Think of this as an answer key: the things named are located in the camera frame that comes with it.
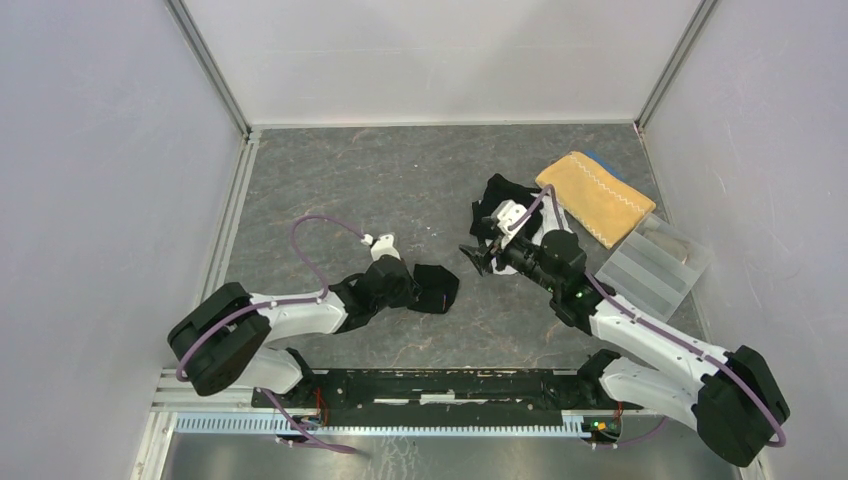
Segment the white underwear black waistband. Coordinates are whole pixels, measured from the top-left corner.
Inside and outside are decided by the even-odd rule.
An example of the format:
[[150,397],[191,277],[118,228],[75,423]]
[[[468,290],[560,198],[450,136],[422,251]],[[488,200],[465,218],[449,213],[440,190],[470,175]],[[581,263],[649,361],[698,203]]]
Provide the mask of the white underwear black waistband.
[[[570,233],[574,233],[571,227],[569,226],[567,219],[565,218],[564,209],[558,203],[554,204],[554,202],[551,200],[551,197],[547,194],[543,197],[541,204],[537,206],[536,210],[533,213],[539,213],[541,215],[542,220],[541,226],[538,228],[538,230],[531,237],[529,237],[534,245],[540,245],[544,235],[552,230],[564,230]],[[558,223],[557,215],[560,216],[560,220],[562,220],[562,225]],[[526,222],[525,227],[525,233],[529,234],[529,220]],[[506,265],[504,265],[503,267],[499,267],[497,264],[497,260],[492,260],[491,266],[495,275],[513,275],[517,273],[517,270],[512,267]]]

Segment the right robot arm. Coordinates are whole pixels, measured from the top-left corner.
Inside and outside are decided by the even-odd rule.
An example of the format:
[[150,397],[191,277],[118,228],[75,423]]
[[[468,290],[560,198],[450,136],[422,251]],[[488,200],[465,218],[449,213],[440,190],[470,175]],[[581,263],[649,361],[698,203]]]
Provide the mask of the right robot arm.
[[501,234],[459,249],[481,275],[494,263],[513,268],[550,293],[562,323],[615,345],[579,369],[585,405],[615,401],[653,410],[738,467],[766,447],[786,445],[790,408],[764,357],[746,345],[729,351],[697,340],[643,312],[586,271],[575,234],[551,230],[540,244]]

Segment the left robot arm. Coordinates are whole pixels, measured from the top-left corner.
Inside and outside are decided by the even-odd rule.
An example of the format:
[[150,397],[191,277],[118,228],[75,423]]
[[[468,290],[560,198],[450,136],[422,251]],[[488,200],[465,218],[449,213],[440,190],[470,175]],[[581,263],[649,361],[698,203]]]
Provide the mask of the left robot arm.
[[391,255],[311,294],[262,295],[226,283],[169,332],[176,378],[201,397],[241,385],[269,389],[288,406],[302,407],[314,394],[307,366],[295,353],[271,349],[271,343],[361,328],[385,309],[412,306],[422,292],[405,262]]

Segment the black underwear beige waistband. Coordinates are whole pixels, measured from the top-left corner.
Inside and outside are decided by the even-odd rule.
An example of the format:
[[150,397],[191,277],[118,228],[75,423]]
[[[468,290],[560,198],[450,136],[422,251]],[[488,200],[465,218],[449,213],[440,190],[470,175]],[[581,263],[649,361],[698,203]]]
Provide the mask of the black underwear beige waistband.
[[413,280],[420,292],[409,310],[427,314],[446,314],[450,310],[460,286],[455,274],[441,265],[416,264]]

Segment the clear plastic organizer box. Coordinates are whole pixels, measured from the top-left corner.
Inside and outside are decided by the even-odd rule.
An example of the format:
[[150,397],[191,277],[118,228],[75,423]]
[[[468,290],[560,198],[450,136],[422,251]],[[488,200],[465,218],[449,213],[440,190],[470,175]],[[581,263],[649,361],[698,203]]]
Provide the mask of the clear plastic organizer box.
[[646,215],[596,274],[639,310],[667,322],[714,255],[654,214]]

